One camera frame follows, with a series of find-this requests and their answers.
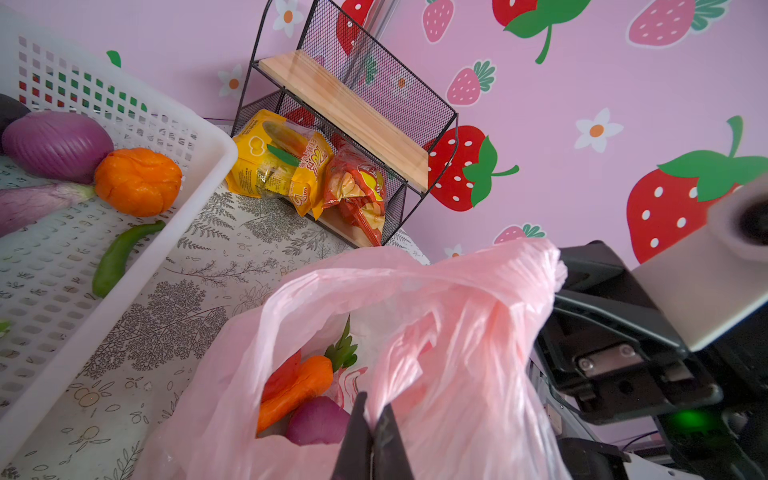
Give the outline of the yellow snack bag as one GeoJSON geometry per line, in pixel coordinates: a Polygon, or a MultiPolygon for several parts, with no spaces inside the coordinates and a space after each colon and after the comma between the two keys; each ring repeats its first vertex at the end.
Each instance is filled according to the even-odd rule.
{"type": "Polygon", "coordinates": [[[238,158],[226,177],[230,192],[257,199],[282,197],[300,216],[321,217],[322,187],[334,152],[320,131],[262,109],[234,142],[238,158]]]}

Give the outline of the small purple onion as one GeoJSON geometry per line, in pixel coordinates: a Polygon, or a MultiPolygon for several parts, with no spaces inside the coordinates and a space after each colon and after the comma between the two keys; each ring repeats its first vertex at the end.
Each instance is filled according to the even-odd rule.
{"type": "Polygon", "coordinates": [[[33,112],[11,123],[2,148],[27,173],[50,180],[93,182],[100,163],[114,151],[107,131],[74,112],[33,112]]]}

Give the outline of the red chips bag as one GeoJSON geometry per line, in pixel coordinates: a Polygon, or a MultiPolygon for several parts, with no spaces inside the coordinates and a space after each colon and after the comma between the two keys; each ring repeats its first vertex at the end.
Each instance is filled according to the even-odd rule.
{"type": "Polygon", "coordinates": [[[323,208],[337,207],[348,224],[359,227],[373,246],[381,246],[386,197],[383,171],[342,141],[325,172],[323,208]]]}

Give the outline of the red tomato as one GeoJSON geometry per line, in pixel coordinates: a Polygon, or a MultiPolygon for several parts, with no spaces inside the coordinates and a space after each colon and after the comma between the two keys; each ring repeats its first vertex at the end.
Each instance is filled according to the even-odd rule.
{"type": "Polygon", "coordinates": [[[264,386],[262,401],[271,400],[292,385],[298,377],[300,365],[301,351],[298,350],[271,374],[264,386]]]}

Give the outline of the white plastic basket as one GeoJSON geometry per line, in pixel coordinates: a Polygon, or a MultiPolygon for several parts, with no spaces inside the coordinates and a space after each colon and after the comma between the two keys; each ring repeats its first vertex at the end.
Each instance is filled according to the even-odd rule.
{"type": "Polygon", "coordinates": [[[9,463],[164,262],[233,166],[222,130],[10,8],[1,11],[1,90],[32,110],[98,122],[118,149],[147,148],[180,167],[164,229],[141,242],[105,298],[91,288],[102,254],[139,219],[102,200],[55,212],[1,241],[1,460],[9,463]]]}

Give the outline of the orange carrot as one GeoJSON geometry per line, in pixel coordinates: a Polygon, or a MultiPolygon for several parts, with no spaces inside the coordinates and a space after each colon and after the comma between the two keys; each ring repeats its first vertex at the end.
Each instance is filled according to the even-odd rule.
{"type": "Polygon", "coordinates": [[[340,338],[330,344],[323,355],[302,361],[298,377],[288,388],[271,400],[260,402],[256,434],[281,421],[304,403],[320,397],[332,385],[334,375],[342,368],[357,362],[357,344],[351,336],[351,317],[348,316],[340,338]]]}

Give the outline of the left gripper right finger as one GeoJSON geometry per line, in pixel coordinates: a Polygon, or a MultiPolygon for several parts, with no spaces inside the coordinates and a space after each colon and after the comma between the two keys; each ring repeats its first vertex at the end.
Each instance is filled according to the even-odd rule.
{"type": "Polygon", "coordinates": [[[372,478],[414,480],[393,408],[386,405],[373,432],[372,478]]]}

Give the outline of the long purple eggplant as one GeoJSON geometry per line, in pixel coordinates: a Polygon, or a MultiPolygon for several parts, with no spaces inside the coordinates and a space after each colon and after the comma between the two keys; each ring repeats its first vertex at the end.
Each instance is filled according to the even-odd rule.
{"type": "Polygon", "coordinates": [[[95,196],[90,185],[63,182],[1,190],[1,236],[95,196]]]}

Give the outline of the green chili pepper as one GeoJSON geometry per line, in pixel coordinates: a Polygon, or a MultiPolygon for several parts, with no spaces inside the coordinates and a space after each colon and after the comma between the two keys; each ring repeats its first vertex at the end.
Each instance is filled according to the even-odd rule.
{"type": "Polygon", "coordinates": [[[125,275],[127,262],[135,245],[145,237],[162,231],[165,226],[163,220],[158,220],[152,224],[131,227],[117,236],[96,268],[92,293],[98,298],[105,298],[125,275]]]}

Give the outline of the dark cucumber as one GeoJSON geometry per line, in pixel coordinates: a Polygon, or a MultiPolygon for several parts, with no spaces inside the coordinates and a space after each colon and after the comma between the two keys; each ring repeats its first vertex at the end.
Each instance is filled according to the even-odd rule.
{"type": "Polygon", "coordinates": [[[16,120],[30,113],[30,110],[19,100],[8,95],[0,95],[0,135],[16,120]]]}

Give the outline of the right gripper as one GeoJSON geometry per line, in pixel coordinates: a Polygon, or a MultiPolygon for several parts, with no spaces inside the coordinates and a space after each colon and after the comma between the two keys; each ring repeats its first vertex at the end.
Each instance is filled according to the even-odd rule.
{"type": "Polygon", "coordinates": [[[672,460],[703,478],[765,478],[766,309],[692,351],[605,243],[561,257],[567,277],[534,343],[551,392],[593,425],[652,418],[672,460]]]}

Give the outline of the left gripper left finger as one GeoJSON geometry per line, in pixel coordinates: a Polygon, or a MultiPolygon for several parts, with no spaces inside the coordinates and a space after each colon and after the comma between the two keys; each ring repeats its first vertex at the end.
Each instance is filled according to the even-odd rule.
{"type": "Polygon", "coordinates": [[[372,474],[373,436],[365,419],[367,393],[355,400],[331,480],[369,480],[372,474]]]}

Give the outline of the orange pumpkin toy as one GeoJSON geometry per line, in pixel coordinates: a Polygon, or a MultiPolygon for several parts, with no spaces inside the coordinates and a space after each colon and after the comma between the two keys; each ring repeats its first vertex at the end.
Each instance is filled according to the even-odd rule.
{"type": "Polygon", "coordinates": [[[121,213],[153,217],[172,207],[182,179],[180,167],[162,154],[146,148],[119,149],[97,167],[94,190],[121,213]]]}

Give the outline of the pink plastic grocery bag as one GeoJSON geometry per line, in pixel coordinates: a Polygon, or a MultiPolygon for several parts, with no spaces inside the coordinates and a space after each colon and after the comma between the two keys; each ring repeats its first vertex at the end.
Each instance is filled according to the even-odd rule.
{"type": "Polygon", "coordinates": [[[269,376],[343,332],[357,363],[340,383],[367,394],[375,423],[394,410],[418,479],[565,479],[528,377],[533,343],[567,270],[545,239],[433,265],[395,247],[356,249],[285,277],[223,326],[172,417],[148,438],[138,479],[327,479],[335,445],[256,435],[269,376]]]}

